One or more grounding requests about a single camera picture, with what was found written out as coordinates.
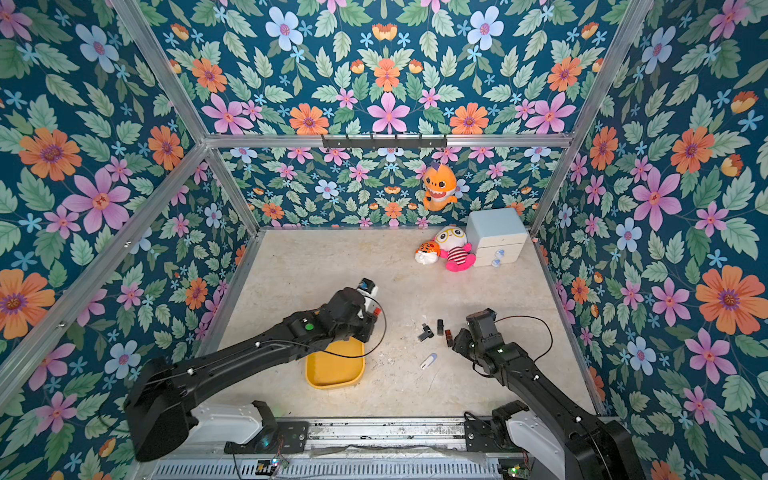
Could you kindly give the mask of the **black swivel usb drive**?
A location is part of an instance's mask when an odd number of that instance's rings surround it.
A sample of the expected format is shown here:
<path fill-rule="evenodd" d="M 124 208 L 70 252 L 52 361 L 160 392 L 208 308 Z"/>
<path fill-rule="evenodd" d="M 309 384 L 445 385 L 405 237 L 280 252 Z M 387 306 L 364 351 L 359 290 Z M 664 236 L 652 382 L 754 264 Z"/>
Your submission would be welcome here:
<path fill-rule="evenodd" d="M 432 329 L 427 324 L 423 324 L 422 332 L 418 335 L 418 340 L 420 342 L 424 342 L 425 340 L 433 337 L 434 337 L 434 332 L 432 331 Z"/>

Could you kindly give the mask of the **white capped usb drive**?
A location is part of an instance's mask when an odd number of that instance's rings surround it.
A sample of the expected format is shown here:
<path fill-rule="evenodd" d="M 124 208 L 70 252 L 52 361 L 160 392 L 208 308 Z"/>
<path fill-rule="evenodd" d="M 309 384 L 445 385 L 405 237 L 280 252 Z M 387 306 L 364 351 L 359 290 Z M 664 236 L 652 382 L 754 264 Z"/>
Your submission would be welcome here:
<path fill-rule="evenodd" d="M 429 356 L 427 356 L 422 361 L 422 363 L 420 364 L 420 368 L 422 370 L 425 370 L 425 369 L 429 368 L 430 366 L 432 366 L 436 362 L 436 360 L 437 360 L 437 354 L 436 353 L 431 353 Z"/>

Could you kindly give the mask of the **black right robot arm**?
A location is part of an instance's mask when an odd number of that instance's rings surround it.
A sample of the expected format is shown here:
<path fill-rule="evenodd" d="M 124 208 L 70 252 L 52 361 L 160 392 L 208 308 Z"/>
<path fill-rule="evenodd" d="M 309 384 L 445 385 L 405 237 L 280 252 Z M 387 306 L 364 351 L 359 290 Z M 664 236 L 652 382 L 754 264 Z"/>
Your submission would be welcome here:
<path fill-rule="evenodd" d="M 452 350 L 518 396 L 492 411 L 498 446 L 527 453 L 531 479 L 644 479 L 629 432 L 580 407 L 521 346 L 505 342 L 496 323 L 489 308 L 468 315 Z"/>

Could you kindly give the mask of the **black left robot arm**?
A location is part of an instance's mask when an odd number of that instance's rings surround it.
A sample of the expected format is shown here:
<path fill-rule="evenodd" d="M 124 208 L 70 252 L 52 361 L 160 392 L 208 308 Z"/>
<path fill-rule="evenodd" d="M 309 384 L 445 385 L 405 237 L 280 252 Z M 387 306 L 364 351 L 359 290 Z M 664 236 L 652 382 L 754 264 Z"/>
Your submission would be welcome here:
<path fill-rule="evenodd" d="M 367 342 L 377 315 L 376 284 L 364 278 L 320 307 L 298 311 L 263 333 L 191 360 L 145 363 L 124 403 L 134 457 L 158 460 L 173 452 L 203 425 L 194 413 L 204 401 L 264 370 L 325 353 L 334 342 Z"/>

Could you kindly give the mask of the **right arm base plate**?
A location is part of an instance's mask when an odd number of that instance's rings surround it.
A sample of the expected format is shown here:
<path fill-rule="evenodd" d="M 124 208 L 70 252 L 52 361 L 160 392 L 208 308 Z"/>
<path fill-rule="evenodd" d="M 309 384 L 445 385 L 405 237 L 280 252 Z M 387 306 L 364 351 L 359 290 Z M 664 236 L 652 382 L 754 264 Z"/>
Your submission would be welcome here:
<path fill-rule="evenodd" d="M 469 452 L 519 453 L 520 449 L 500 430 L 492 417 L 463 413 L 465 447 Z"/>

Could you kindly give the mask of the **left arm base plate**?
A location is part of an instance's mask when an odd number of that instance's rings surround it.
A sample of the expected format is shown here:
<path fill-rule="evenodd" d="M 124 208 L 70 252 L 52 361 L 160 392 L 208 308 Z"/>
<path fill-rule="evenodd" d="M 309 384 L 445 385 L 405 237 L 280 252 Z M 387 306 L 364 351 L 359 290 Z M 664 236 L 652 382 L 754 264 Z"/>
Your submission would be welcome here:
<path fill-rule="evenodd" d="M 245 444 L 227 442 L 224 453 L 229 455 L 278 455 L 302 453 L 308 440 L 309 423 L 306 421 L 277 420 L 267 425 Z"/>

